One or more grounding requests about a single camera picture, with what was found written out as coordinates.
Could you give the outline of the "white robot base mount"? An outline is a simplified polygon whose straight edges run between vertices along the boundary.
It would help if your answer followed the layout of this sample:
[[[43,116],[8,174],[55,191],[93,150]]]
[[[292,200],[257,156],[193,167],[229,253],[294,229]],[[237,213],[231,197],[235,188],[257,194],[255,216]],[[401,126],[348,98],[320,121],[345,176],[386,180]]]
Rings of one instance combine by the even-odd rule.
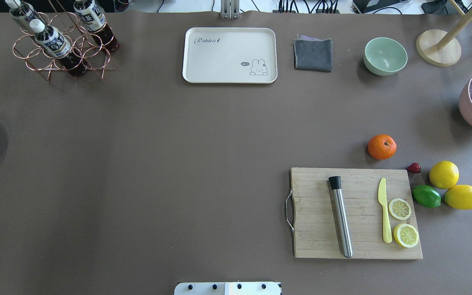
[[[174,295],[281,295],[280,282],[182,282],[176,285]]]

